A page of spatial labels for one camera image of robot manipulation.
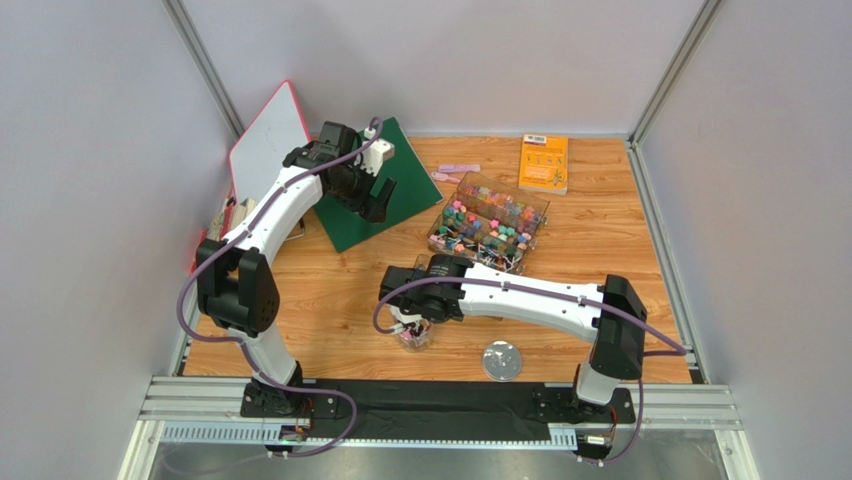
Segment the clear compartment candy box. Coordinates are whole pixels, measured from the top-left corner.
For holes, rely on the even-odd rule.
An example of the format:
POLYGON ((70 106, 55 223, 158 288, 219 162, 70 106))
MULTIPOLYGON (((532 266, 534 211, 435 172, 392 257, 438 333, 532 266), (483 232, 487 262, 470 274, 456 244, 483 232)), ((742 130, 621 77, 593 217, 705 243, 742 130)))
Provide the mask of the clear compartment candy box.
POLYGON ((427 245, 435 253, 520 275, 549 206, 543 198, 469 172, 428 231, 427 245))

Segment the clear plastic jar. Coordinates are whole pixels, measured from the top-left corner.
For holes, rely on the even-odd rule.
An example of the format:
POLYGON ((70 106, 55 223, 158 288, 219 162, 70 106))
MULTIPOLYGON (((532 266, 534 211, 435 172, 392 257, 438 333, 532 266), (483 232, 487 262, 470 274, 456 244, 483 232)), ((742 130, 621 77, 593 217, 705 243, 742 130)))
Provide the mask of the clear plastic jar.
POLYGON ((433 339, 433 324, 426 320, 403 325, 403 330, 397 335, 398 343, 408 352, 420 352, 427 349, 433 339))

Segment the silver round jar lid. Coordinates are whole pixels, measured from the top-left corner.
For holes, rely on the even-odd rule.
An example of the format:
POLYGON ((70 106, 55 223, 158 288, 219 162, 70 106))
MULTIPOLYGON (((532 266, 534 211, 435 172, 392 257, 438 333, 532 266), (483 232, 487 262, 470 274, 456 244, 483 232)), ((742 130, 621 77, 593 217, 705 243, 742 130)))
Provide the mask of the silver round jar lid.
POLYGON ((523 360, 519 350, 506 341, 489 344, 481 357, 486 376, 496 382, 510 382, 521 373, 523 360))

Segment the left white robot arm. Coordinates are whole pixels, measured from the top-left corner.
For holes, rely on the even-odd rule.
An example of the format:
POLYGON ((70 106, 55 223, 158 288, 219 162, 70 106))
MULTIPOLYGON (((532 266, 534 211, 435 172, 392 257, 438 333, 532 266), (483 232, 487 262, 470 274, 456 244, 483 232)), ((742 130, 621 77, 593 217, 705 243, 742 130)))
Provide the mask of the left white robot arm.
POLYGON ((394 155, 393 144, 381 137, 383 127, 379 117, 363 133, 325 123, 319 139, 286 155, 273 186, 243 222, 196 251, 196 269, 179 296, 196 289, 199 312, 225 330, 223 341, 240 347, 264 385, 303 390, 299 364, 277 330, 280 295, 271 263, 298 221, 324 198, 367 222, 385 221, 396 183, 378 180, 394 155))

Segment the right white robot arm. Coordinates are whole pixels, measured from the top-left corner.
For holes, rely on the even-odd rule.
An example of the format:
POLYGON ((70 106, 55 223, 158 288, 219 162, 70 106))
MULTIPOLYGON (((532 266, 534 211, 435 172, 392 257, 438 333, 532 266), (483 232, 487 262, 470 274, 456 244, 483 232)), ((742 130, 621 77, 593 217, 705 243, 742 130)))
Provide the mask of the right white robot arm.
POLYGON ((391 266, 379 287, 397 326, 468 316, 518 320, 586 341, 575 396, 605 405, 625 380, 641 378, 647 310, 630 281, 609 274, 603 284, 567 284, 500 271, 463 256, 436 254, 423 269, 391 266))

